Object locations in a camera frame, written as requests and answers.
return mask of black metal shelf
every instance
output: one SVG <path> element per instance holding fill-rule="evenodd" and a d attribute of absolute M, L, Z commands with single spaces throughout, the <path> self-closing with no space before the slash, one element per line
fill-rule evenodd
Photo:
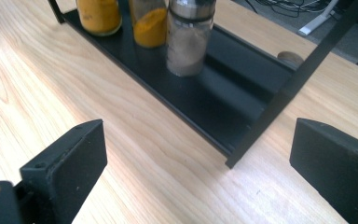
<path fill-rule="evenodd" d="M 215 25 L 201 74 L 178 77 L 166 68 L 165 47 L 144 49 L 134 43 L 127 1 L 118 0 L 122 27 L 105 37 L 86 32 L 76 9 L 62 14 L 55 0 L 49 2 L 59 22 L 70 24 L 212 143 L 228 158 L 229 167 L 243 156 L 322 61 L 298 76 L 298 70 Z M 317 58 L 323 59 L 329 50 L 317 53 Z"/>

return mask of glass jar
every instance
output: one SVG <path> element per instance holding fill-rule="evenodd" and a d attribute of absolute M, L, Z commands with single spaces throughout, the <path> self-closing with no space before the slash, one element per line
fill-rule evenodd
<path fill-rule="evenodd" d="M 121 26 L 117 0 L 76 0 L 80 21 L 93 35 L 111 35 Z"/>
<path fill-rule="evenodd" d="M 213 28 L 215 0 L 170 0 L 167 67 L 180 77 L 201 72 Z"/>
<path fill-rule="evenodd" d="M 133 38 L 145 48 L 165 44 L 167 7 L 164 0 L 129 0 Z"/>

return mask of orange spice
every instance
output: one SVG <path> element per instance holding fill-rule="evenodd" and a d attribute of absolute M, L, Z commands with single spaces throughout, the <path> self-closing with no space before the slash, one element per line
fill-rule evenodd
<path fill-rule="evenodd" d="M 95 35 L 111 35 L 121 25 L 117 0 L 77 0 L 84 29 Z"/>
<path fill-rule="evenodd" d="M 167 9 L 149 11 L 133 26 L 135 42 L 142 47 L 153 48 L 165 44 L 167 33 Z"/>

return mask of wood grain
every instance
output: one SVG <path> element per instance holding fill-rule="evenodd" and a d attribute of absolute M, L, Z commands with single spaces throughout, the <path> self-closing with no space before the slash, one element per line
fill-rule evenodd
<path fill-rule="evenodd" d="M 315 47 L 231 1 L 217 1 L 215 21 L 271 55 L 307 57 Z M 358 67 L 330 54 L 229 170 L 169 109 L 58 24 L 48 1 L 0 0 L 0 180 L 17 184 L 20 167 L 70 128 L 104 121 L 108 166 L 75 223 L 345 222 L 289 164 L 298 117 L 358 138 Z"/>

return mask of jar lid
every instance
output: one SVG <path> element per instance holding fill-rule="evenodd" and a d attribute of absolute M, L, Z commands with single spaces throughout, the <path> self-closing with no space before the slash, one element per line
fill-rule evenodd
<path fill-rule="evenodd" d="M 211 18 L 216 0 L 170 0 L 170 10 L 177 16 L 190 20 Z"/>

